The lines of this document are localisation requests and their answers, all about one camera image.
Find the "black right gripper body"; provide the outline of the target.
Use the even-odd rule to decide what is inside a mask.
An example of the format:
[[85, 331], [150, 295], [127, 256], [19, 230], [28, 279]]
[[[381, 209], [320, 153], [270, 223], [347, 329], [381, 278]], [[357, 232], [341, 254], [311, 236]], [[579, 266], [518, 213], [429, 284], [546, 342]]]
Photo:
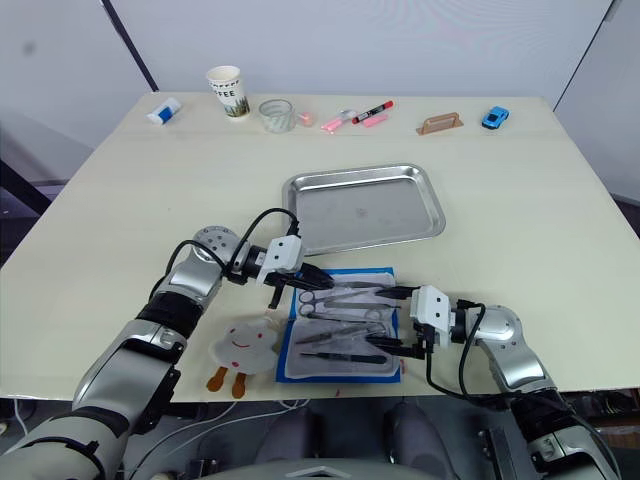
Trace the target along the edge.
[[414, 320], [412, 323], [416, 341], [411, 345], [411, 358], [429, 361], [433, 354], [433, 347], [436, 343], [436, 330], [435, 327], [420, 323]]

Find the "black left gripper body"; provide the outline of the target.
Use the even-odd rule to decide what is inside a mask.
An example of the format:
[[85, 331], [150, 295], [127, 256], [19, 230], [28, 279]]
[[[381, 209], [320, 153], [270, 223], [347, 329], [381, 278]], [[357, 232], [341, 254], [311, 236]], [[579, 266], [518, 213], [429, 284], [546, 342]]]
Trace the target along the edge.
[[311, 283], [305, 277], [302, 271], [298, 272], [278, 272], [272, 271], [266, 275], [263, 280], [265, 285], [274, 288], [284, 288], [285, 286], [291, 286], [302, 290], [310, 290]]

